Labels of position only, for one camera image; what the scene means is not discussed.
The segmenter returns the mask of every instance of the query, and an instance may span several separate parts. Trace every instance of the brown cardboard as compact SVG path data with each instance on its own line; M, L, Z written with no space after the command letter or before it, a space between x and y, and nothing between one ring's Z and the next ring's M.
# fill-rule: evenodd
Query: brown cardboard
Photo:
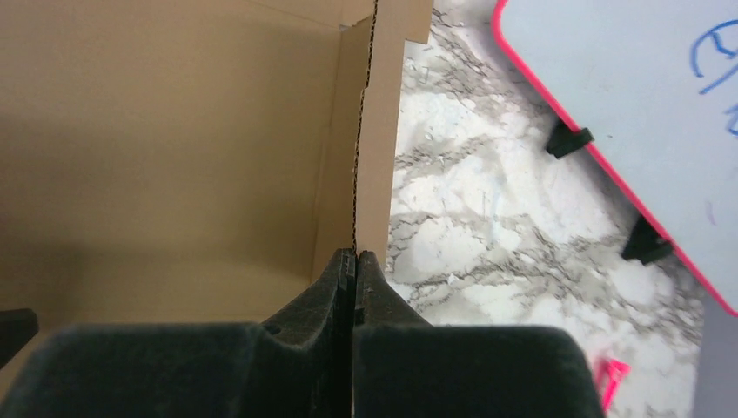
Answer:
M263 320L336 248L383 259L406 13L0 4L0 310L41 325L0 394L60 327Z
M428 43L431 30L431 13L433 0L408 0L406 38L420 44Z

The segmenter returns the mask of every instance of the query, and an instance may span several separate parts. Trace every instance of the cardboard flap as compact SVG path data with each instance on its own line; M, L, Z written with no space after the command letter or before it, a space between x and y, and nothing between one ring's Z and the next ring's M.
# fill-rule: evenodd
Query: cardboard flap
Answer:
M354 168L363 91L369 73L372 17L341 33L331 136L320 174L318 234L312 277L317 279L336 248L353 245Z
M406 4L405 22L400 26L405 28L405 39L408 41L426 44L431 29L431 13L433 0L405 0L398 3ZM344 0L341 24L353 26L359 20L374 13L374 0Z
M406 5L379 0L372 42L371 78L364 91L356 188L357 251L385 262L394 147L405 50Z
M341 24L354 26L358 21L374 15L374 0L343 0Z
M408 41L427 44L432 13L433 0L407 0L405 37Z

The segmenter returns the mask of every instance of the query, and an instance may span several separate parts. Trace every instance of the whiteboard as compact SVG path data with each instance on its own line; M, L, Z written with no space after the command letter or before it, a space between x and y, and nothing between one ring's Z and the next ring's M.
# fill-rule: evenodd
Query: whiteboard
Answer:
M500 0L493 33L738 314L736 0Z

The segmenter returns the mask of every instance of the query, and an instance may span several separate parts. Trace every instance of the black foam pad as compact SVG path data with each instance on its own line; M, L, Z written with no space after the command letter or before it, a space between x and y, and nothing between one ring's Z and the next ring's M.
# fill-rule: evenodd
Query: black foam pad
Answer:
M70 328L30 357L0 416L234 416L259 329Z
M360 327L354 409L368 417L602 418L577 344L547 327Z

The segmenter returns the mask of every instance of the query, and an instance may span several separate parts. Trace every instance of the white marble countertop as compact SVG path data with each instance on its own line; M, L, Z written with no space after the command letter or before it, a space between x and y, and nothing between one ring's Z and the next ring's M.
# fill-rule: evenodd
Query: white marble countertop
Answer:
M566 329L632 367L608 416L689 417L703 291L676 259L620 257L637 212L489 30L494 1L436 0L406 47L387 278L433 324Z

